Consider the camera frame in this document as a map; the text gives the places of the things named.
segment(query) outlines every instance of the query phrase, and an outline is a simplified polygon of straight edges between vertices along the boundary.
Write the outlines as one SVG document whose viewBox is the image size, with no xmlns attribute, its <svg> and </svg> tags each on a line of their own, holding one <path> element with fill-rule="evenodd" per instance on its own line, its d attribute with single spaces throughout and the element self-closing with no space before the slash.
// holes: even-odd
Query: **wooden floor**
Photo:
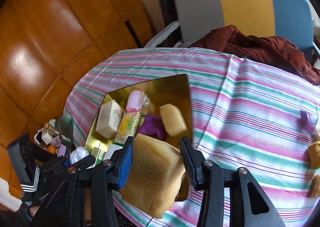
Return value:
<svg viewBox="0 0 320 227">
<path fill-rule="evenodd" d="M 128 26 L 135 32 L 135 39 Z M 152 37 L 141 0 L 6 0 L 0 9 L 0 177 L 20 185 L 7 145 L 62 115 L 92 67 Z"/>
</svg>

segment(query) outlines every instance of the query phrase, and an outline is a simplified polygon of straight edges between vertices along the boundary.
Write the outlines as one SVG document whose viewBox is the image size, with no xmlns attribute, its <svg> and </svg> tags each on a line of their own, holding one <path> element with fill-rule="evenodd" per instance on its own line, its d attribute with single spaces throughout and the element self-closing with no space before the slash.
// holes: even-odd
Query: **orange object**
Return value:
<svg viewBox="0 0 320 227">
<path fill-rule="evenodd" d="M 56 148 L 52 145 L 48 147 L 48 152 L 51 154 L 56 154 Z"/>
</svg>

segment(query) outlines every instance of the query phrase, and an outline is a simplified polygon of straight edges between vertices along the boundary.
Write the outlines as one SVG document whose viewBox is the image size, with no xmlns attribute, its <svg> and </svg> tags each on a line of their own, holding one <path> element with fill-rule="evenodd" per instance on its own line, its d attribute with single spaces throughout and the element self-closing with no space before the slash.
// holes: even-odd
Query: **open bin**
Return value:
<svg viewBox="0 0 320 227">
<path fill-rule="evenodd" d="M 192 132 L 192 113 L 191 113 L 191 103 L 189 94 L 189 84 L 188 77 L 186 74 L 178 74 L 169 77 L 159 78 L 155 80 L 150 80 L 142 83 L 138 83 L 132 86 L 128 86 L 116 91 L 108 93 L 102 104 L 114 99 L 123 109 L 127 104 L 130 93 L 134 89 L 139 89 L 144 91 L 149 97 L 150 101 L 155 106 L 155 111 L 153 115 L 160 116 L 159 107 L 168 103 L 177 106 L 188 126 L 189 132 Z M 103 151 L 108 150 L 108 146 L 113 142 L 113 139 L 106 139 L 98 132 L 96 132 L 97 120 L 100 109 L 98 110 L 93 123 L 91 125 L 85 148 L 92 151 L 94 147 L 97 147 Z M 170 137 L 168 135 L 166 142 L 173 145 L 179 149 L 179 138 Z M 176 196 L 176 201 L 184 201 L 188 197 L 189 183 L 186 176 L 182 179 L 182 185 L 178 195 Z"/>
</svg>

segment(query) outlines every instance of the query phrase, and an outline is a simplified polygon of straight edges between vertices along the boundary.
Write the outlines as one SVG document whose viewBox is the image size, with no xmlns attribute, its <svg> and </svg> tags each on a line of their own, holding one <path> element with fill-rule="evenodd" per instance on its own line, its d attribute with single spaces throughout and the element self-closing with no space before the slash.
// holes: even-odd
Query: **chair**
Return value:
<svg viewBox="0 0 320 227">
<path fill-rule="evenodd" d="M 145 47 L 156 47 L 178 27 L 182 38 L 175 47 L 188 47 L 211 30 L 233 24 L 245 35 L 287 38 L 305 53 L 308 61 L 313 50 L 319 56 L 306 0 L 174 0 L 174 3 L 178 21 L 170 23 Z"/>
</svg>

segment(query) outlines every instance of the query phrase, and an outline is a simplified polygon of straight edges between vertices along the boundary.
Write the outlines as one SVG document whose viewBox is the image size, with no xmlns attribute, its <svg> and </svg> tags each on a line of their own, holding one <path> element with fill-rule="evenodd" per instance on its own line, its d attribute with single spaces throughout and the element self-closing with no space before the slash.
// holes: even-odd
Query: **screw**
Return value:
<svg viewBox="0 0 320 227">
<path fill-rule="evenodd" d="M 203 164 L 204 164 L 205 166 L 212 166 L 212 165 L 213 165 L 213 162 L 212 162 L 211 160 L 204 160 L 204 161 L 203 161 Z"/>
<path fill-rule="evenodd" d="M 240 168 L 239 168 L 239 172 L 240 172 L 241 174 L 247 174 L 247 173 L 248 173 L 248 170 L 247 170 L 245 167 L 240 167 Z"/>
<path fill-rule="evenodd" d="M 68 173 L 69 173 L 69 174 L 73 174 L 73 173 L 75 173 L 76 171 L 77 171 L 77 169 L 76 169 L 74 166 L 71 166 L 71 167 L 68 168 Z"/>
<path fill-rule="evenodd" d="M 107 159 L 107 160 L 103 161 L 102 163 L 105 166 L 111 166 L 112 165 L 112 161 L 110 159 Z"/>
</svg>

